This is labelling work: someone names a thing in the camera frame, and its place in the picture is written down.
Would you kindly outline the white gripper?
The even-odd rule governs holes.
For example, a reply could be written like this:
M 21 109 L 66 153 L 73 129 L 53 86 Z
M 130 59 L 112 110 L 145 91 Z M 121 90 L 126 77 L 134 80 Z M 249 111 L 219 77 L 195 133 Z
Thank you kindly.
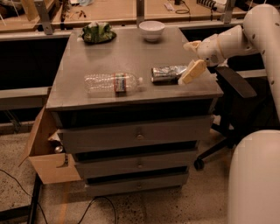
M 197 53 L 198 60 L 192 60 L 187 69 L 181 77 L 178 79 L 179 85 L 186 85 L 193 79 L 203 74 L 207 66 L 215 67 L 225 61 L 224 54 L 221 50 L 221 38 L 220 34 L 214 34 L 203 41 L 195 40 L 187 42 L 183 45 L 187 51 Z

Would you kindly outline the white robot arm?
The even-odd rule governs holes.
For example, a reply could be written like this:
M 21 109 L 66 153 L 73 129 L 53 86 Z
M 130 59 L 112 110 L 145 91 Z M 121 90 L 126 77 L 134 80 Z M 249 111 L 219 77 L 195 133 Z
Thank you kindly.
M 233 56 L 259 53 L 266 78 L 258 92 L 272 98 L 280 116 L 280 14 L 263 3 L 249 10 L 241 25 L 184 44 L 198 59 L 179 82 L 186 84 L 207 66 Z M 280 129 L 246 135 L 235 147 L 228 178 L 227 224 L 280 224 Z

